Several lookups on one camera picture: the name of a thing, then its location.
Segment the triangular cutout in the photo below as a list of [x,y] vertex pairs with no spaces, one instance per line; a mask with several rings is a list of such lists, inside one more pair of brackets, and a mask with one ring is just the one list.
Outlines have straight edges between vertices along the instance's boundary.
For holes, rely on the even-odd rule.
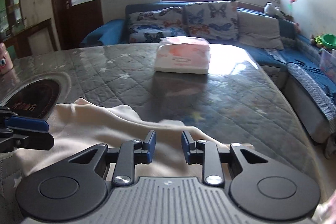
[[248,150],[242,149],[240,151],[249,164],[265,164],[268,162],[268,160],[265,160]]
[[70,160],[70,162],[74,164],[88,164],[90,163],[90,161],[92,160],[92,158],[95,156],[96,153],[97,153],[97,149],[90,150],[86,152],[85,154],[80,155]]

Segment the floor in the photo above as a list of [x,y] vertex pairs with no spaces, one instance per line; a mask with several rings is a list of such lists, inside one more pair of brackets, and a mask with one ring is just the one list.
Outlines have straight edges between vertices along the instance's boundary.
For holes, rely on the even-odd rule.
[[336,156],[327,160],[322,145],[313,146],[318,168],[325,186],[325,195],[329,198],[336,189]]

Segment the round dark mat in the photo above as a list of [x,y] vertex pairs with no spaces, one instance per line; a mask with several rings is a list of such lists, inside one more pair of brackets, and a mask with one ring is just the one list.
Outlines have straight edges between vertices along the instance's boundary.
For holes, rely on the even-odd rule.
[[59,92],[56,81],[39,80],[17,92],[5,106],[20,116],[43,119],[54,106]]

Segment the green plastic basket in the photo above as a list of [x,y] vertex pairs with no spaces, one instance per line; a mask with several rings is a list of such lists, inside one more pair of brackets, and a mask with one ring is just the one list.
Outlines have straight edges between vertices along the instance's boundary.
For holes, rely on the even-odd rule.
[[333,34],[324,34],[322,36],[322,44],[326,46],[326,48],[336,49],[336,36]]

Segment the blue sofa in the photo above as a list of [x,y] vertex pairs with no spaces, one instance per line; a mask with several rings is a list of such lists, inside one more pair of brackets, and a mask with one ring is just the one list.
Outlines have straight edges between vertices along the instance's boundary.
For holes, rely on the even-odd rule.
[[[92,47],[128,43],[127,21],[129,14],[161,10],[173,6],[184,7],[188,3],[163,1],[127,5],[125,20],[116,19],[106,23],[90,33],[80,46]],[[265,15],[253,10],[242,8],[238,8],[238,10]],[[184,24],[186,24],[185,13],[183,17]],[[292,22],[284,19],[278,19],[278,21],[281,39],[285,47],[282,51],[274,50],[272,53],[262,48],[247,46],[239,41],[209,40],[209,43],[234,45],[245,49],[276,86],[282,90],[312,138],[318,143],[323,143],[329,138],[333,129],[331,129],[330,117],[326,117],[325,104],[321,103],[321,98],[327,98],[327,100],[334,102],[336,85],[319,70],[319,49],[311,46],[307,38],[296,35]]]

